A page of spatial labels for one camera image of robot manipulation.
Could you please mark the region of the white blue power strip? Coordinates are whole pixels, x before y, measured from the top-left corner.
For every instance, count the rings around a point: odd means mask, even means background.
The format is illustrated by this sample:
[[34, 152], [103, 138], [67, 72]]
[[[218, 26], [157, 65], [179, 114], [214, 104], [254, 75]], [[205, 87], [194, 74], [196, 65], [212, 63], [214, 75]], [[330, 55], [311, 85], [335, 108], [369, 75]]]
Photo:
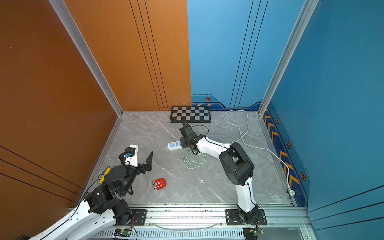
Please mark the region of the white blue power strip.
[[180, 141], [176, 141], [176, 142], [168, 143], [167, 149], [169, 151], [181, 150], [182, 149], [181, 142]]

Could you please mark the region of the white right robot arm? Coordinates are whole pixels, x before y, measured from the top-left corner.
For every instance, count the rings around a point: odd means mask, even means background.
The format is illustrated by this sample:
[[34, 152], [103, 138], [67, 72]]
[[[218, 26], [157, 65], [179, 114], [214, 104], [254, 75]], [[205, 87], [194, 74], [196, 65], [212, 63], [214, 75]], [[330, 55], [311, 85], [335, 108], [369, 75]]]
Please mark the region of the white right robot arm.
[[183, 123], [180, 132], [183, 149], [189, 148], [195, 154], [206, 154], [220, 160], [227, 178], [236, 186], [240, 221], [245, 225], [255, 222], [259, 213], [252, 189], [255, 166], [243, 147], [239, 143], [228, 145], [197, 135], [187, 123]]

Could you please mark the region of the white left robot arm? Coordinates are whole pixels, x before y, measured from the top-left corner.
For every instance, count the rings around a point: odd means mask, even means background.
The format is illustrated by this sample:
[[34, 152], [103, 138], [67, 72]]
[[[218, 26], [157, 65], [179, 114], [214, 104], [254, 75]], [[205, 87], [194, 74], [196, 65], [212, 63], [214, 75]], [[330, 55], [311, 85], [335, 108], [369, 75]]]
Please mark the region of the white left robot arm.
[[114, 225], [133, 228], [136, 219], [124, 196], [132, 195], [132, 184], [140, 174], [152, 170], [153, 154], [146, 163], [137, 161], [136, 147], [119, 156], [121, 164], [105, 174], [103, 182], [88, 193], [78, 206], [55, 224], [33, 236], [34, 240], [87, 240]]

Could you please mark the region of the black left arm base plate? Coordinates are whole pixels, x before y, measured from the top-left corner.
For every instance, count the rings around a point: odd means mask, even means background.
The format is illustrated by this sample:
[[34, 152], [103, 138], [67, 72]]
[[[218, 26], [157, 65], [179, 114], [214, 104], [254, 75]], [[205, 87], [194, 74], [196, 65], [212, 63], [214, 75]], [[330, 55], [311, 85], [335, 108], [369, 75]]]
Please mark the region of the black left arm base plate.
[[147, 218], [146, 209], [133, 209], [131, 210], [130, 219], [127, 223], [128, 226], [144, 226]]

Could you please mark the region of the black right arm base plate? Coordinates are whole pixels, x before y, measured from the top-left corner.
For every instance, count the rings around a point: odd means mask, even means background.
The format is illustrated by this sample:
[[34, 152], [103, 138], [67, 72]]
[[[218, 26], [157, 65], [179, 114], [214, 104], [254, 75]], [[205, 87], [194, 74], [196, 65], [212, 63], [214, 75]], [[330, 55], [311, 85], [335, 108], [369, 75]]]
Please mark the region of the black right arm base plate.
[[239, 209], [226, 209], [227, 225], [258, 225], [266, 226], [268, 224], [265, 211], [260, 208], [254, 208], [252, 211], [246, 213]]

